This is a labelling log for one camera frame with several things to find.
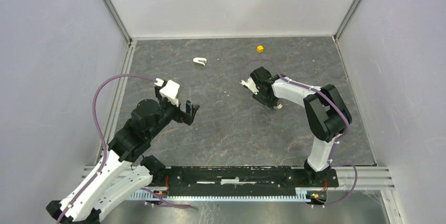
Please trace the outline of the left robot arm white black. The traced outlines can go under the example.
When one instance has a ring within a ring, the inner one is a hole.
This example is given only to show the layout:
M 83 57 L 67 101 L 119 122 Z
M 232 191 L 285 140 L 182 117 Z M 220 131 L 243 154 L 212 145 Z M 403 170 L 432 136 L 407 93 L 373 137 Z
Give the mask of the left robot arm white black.
M 135 191 L 149 184 L 161 185 L 165 166 L 154 156 L 143 158 L 125 178 L 115 179 L 129 168 L 149 147 L 151 141 L 170 122 L 191 125 L 200 108 L 186 101 L 180 109 L 177 95 L 169 95 L 169 87 L 155 87 L 156 99 L 143 99 L 131 112 L 107 148 L 107 155 L 82 183 L 66 198 L 53 200 L 46 211 L 57 223 L 100 223 Z

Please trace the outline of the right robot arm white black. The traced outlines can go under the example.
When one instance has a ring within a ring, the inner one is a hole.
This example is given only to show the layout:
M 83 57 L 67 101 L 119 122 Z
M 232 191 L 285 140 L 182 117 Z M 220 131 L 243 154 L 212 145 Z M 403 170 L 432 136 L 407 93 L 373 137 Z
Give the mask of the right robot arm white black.
M 324 181 L 330 170 L 333 147 L 350 129 L 351 114 L 334 85 L 310 86 L 281 74 L 272 75 L 264 67 L 255 69 L 240 82 L 255 100 L 270 109 L 279 109 L 281 99 L 305 109 L 314 135 L 310 155 L 304 163 L 304 180 L 310 186 Z

